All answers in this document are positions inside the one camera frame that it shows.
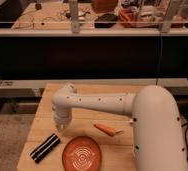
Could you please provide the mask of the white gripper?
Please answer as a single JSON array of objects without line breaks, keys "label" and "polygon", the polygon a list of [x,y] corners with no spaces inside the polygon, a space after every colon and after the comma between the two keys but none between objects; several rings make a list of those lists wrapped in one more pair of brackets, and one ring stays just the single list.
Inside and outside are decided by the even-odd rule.
[{"label": "white gripper", "polygon": [[61,118],[58,117],[57,115],[54,116],[54,123],[57,128],[58,132],[64,132],[67,127],[69,126],[70,119],[69,117]]}]

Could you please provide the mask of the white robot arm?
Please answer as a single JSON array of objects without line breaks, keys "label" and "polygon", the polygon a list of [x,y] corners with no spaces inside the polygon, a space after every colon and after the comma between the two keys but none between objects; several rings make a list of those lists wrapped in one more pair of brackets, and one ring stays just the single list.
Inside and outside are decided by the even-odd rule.
[{"label": "white robot arm", "polygon": [[51,101],[59,131],[68,127],[73,108],[130,116],[137,171],[188,171],[179,109],[165,88],[148,85],[136,93],[79,94],[67,84]]}]

